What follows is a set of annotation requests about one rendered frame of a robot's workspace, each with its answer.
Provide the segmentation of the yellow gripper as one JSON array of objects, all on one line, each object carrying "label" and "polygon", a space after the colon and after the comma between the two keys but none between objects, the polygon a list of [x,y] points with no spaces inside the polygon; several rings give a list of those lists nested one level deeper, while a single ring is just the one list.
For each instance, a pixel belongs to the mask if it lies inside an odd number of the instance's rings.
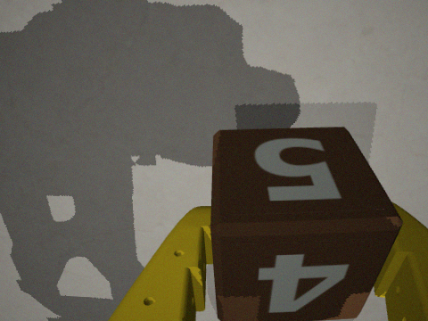
[{"label": "yellow gripper", "polygon": [[[428,321],[428,228],[393,205],[403,225],[374,295],[385,298],[388,321]],[[195,321],[213,264],[210,216],[211,206],[199,206],[181,218],[108,321]]]}]

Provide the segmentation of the brown calendar cube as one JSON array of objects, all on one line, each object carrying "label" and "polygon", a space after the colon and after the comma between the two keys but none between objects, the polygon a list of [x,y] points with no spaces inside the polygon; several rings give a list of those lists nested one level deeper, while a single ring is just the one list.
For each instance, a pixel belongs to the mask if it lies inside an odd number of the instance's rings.
[{"label": "brown calendar cube", "polygon": [[213,136],[220,321],[357,318],[402,225],[345,127]]}]

